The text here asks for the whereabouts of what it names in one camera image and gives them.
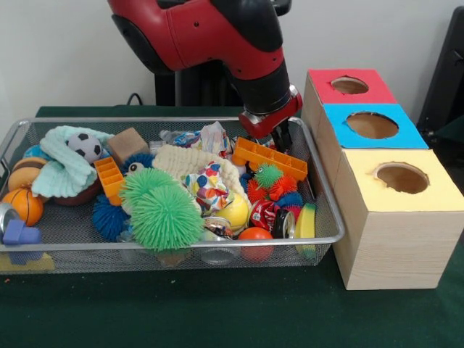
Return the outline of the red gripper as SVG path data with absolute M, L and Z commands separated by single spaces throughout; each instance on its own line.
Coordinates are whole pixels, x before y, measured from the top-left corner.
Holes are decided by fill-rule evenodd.
M 254 138 L 264 138 L 271 134 L 273 139 L 272 149 L 287 152 L 291 147 L 291 136 L 289 132 L 289 119 L 302 108 L 302 97 L 296 94 L 291 97 L 290 102 L 282 109 L 269 115 L 256 116 L 247 111 L 239 114 L 239 122 L 246 132 Z M 274 130 L 279 125 L 280 135 Z

